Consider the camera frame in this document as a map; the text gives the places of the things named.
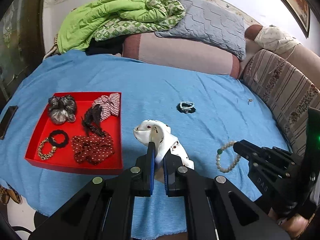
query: red tray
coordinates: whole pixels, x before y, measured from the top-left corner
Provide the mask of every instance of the red tray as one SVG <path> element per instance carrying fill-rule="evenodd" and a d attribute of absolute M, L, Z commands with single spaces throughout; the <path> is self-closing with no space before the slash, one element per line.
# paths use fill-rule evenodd
<path fill-rule="evenodd" d="M 43 111 L 33 135 L 30 139 L 29 146 L 25 155 L 25 159 L 33 166 L 70 173 L 94 174 L 94 175 L 118 175 L 122 172 L 122 154 L 121 154 L 121 113 L 119 116 L 111 115 L 106 120 L 101 122 L 103 130 L 108 132 L 114 143 L 115 153 L 106 158 L 103 162 L 92 165 L 87 161 L 76 163 L 73 158 L 74 152 L 71 147 L 71 139 L 75 135 L 86 135 L 82 125 L 81 117 L 92 106 L 92 102 L 102 95 L 110 95 L 111 93 L 120 94 L 121 108 L 121 93 L 120 92 L 64 92 L 55 93 L 54 96 L 62 97 L 71 95 L 77 103 L 76 121 L 73 123 L 65 122 L 61 125 L 54 124 L 48 116 L 48 105 Z M 64 130 L 69 136 L 69 143 L 64 148 L 57 148 L 54 155 L 48 160 L 41 160 L 37 153 L 38 145 L 41 141 L 49 136 L 53 130 Z M 63 141 L 63 135 L 55 136 L 58 143 Z M 43 152 L 50 152 L 51 145 L 46 143 L 43 147 Z"/>

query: screw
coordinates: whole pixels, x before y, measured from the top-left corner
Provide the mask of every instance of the screw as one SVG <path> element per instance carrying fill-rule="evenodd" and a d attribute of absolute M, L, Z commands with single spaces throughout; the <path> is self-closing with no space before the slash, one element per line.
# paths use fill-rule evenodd
<path fill-rule="evenodd" d="M 100 184 L 103 181 L 103 179 L 101 177 L 95 177 L 92 179 L 92 182 L 94 184 Z"/>
<path fill-rule="evenodd" d="M 179 171 L 180 173 L 186 173 L 186 172 L 188 171 L 188 168 L 185 167 L 185 166 L 180 166 L 180 167 L 178 168 L 178 171 Z"/>
<path fill-rule="evenodd" d="M 312 173 L 310 174 L 310 180 L 311 180 L 312 182 L 316 180 L 316 174 L 315 174 L 314 172 L 312 172 Z"/>
<path fill-rule="evenodd" d="M 141 171 L 141 169 L 140 169 L 139 167 L 132 167 L 132 168 L 130 169 L 130 171 L 131 171 L 132 173 L 139 173 L 139 172 Z"/>
<path fill-rule="evenodd" d="M 227 180 L 226 180 L 226 178 L 223 177 L 223 176 L 218 176 L 218 177 L 216 177 L 216 181 L 217 181 L 218 183 L 223 184 L 223 183 L 225 183 Z"/>

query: framed painting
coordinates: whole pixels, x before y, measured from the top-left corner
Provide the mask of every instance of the framed painting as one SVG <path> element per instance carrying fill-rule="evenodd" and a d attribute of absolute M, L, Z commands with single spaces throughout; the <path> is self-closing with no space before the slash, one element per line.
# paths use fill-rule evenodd
<path fill-rule="evenodd" d="M 299 24 L 306 38 L 309 37 L 310 7 L 306 0 L 281 0 Z"/>

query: gray pillow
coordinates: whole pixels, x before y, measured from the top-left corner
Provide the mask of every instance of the gray pillow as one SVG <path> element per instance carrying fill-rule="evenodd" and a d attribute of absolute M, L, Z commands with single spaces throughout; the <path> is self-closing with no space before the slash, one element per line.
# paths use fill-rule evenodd
<path fill-rule="evenodd" d="M 157 37 L 182 37 L 219 47 L 244 60 L 243 18 L 202 0 L 178 0 L 186 16 L 171 30 L 155 32 Z"/>

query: bed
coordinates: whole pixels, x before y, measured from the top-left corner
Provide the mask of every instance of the bed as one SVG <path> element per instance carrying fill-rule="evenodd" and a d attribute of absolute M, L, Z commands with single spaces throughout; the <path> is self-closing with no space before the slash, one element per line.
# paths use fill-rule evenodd
<path fill-rule="evenodd" d="M 47 216 L 93 177 L 37 168 L 24 159 L 47 99 L 55 92 L 68 91 L 122 92 L 124 168 L 133 166 L 136 158 L 146 153 L 147 148 L 132 133 L 146 119 L 168 124 L 194 161 L 195 170 L 210 178 L 222 175 L 216 168 L 215 156 L 228 141 L 245 139 L 261 147 L 288 149 L 269 108 L 238 79 L 70 50 L 46 59 L 23 80 L 6 106 L 18 105 L 19 109 L 5 139 L 0 141 L 0 183 L 10 184 L 32 208 Z M 193 101 L 196 112 L 177 111 L 180 101 Z M 227 167 L 234 154 L 227 150 L 221 165 Z M 241 159 L 224 176 L 255 200 L 260 193 L 247 173 L 248 163 Z M 151 198 L 136 198 L 132 237 L 155 239 L 184 231 L 183 199 L 168 198 L 161 182 L 155 181 Z"/>

